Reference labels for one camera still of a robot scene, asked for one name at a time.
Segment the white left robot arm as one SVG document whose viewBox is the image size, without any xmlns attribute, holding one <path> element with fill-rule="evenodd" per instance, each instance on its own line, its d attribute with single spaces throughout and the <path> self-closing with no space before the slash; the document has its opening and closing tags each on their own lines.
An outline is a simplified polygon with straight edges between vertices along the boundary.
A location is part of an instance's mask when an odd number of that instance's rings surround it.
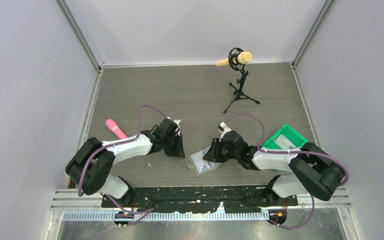
<svg viewBox="0 0 384 240">
<path fill-rule="evenodd" d="M 134 189 L 122 177 L 111 175 L 112 167 L 121 161 L 160 151 L 168 157 L 185 158 L 180 122 L 167 117 L 151 130 L 142 130 L 119 141 L 91 137 L 68 162 L 65 172 L 81 189 L 81 194 L 100 193 L 121 207 L 128 207 L 133 202 Z"/>
</svg>

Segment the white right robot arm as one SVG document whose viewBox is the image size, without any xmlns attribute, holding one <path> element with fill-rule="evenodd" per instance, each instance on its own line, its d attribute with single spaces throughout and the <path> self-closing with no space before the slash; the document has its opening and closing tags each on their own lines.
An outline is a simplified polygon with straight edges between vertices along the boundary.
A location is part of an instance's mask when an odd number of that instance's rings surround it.
<svg viewBox="0 0 384 240">
<path fill-rule="evenodd" d="M 265 198 L 271 205 L 279 205 L 289 196 L 306 193 L 329 201 L 347 179 L 345 168 L 312 142 L 289 150 L 268 149 L 249 145 L 235 130 L 214 138 L 203 159 L 213 163 L 236 160 L 247 170 L 289 172 L 289 175 L 273 178 L 268 184 Z"/>
</svg>

